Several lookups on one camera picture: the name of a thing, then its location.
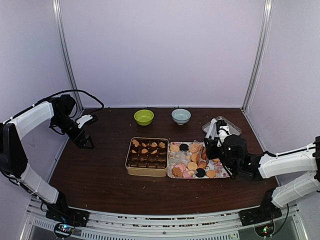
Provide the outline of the metal serving tongs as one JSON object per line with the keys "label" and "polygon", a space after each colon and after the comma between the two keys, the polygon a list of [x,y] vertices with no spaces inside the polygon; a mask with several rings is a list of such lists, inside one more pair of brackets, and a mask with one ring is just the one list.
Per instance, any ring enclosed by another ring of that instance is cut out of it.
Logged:
{"label": "metal serving tongs", "polygon": [[206,147],[205,146],[202,146],[201,147],[201,150],[200,150],[200,159],[202,160],[202,161],[206,161],[207,160],[207,150],[206,150]]}

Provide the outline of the brown flower cookie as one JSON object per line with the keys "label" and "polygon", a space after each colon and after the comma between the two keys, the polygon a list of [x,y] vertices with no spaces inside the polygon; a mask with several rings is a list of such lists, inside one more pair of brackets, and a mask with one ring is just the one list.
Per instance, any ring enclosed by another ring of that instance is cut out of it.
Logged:
{"label": "brown flower cookie", "polygon": [[133,139],[132,140],[132,144],[135,146],[135,147],[138,147],[140,145],[140,142],[136,139]]}

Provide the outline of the gold cookie tin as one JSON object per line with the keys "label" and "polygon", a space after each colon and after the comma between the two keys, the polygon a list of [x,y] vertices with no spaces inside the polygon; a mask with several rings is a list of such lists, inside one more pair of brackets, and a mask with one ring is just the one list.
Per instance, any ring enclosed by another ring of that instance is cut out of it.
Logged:
{"label": "gold cookie tin", "polygon": [[[135,147],[132,140],[140,145]],[[130,140],[125,168],[131,176],[165,177],[168,170],[169,140],[166,138],[133,137]]]}

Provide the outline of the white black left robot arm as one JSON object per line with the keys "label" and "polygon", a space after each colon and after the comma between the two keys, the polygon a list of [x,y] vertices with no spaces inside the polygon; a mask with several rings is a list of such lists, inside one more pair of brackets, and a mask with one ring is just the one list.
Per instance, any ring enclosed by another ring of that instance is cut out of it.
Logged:
{"label": "white black left robot arm", "polygon": [[61,222],[72,218],[72,211],[64,193],[51,186],[32,167],[29,157],[34,156],[25,147],[32,143],[32,134],[44,123],[60,136],[67,136],[79,149],[94,149],[92,137],[85,126],[98,121],[97,110],[79,117],[73,115],[76,100],[73,90],[62,90],[44,97],[5,120],[0,125],[0,171],[13,184],[20,185],[32,196],[46,203]]}

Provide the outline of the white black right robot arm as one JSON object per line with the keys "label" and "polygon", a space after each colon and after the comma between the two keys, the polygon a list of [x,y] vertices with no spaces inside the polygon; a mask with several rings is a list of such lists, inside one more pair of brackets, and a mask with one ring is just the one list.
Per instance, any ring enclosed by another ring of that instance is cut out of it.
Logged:
{"label": "white black right robot arm", "polygon": [[320,138],[305,147],[283,153],[248,152],[247,141],[235,134],[204,139],[208,158],[218,158],[231,179],[262,181],[274,176],[303,172],[291,182],[267,190],[260,206],[241,210],[243,226],[258,224],[282,216],[281,208],[292,201],[320,190]]}

